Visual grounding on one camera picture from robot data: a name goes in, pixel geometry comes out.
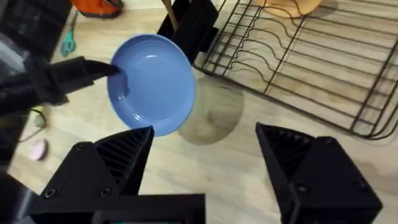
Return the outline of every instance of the wooden surface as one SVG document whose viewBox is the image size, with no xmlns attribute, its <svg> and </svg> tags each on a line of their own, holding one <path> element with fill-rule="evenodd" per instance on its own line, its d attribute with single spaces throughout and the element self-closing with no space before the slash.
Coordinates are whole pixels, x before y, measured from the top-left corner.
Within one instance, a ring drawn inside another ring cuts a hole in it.
<svg viewBox="0 0 398 224">
<path fill-rule="evenodd" d="M 70 57 L 84 55 L 109 62 L 129 37 L 157 31 L 166 15 L 160 0 L 125 2 L 126 11 L 115 20 L 78 17 L 77 49 Z M 54 61 L 62 59 L 57 50 Z M 179 130 L 154 139 L 140 194 L 206 193 L 208 223 L 280 223 L 254 132 L 255 123 L 262 122 L 337 138 L 384 204 L 376 223 L 398 222 L 396 135 L 377 142 L 354 138 L 200 72 L 195 71 L 195 76 L 194 109 Z M 68 98 L 68 104 L 47 108 L 48 128 L 19 144 L 9 168 L 12 176 L 38 194 L 76 142 L 95 141 L 127 129 L 109 103 L 105 78 Z M 31 116 L 23 136 L 34 130 Z M 42 162 L 27 157 L 37 138 L 49 141 L 49 155 Z"/>
</svg>

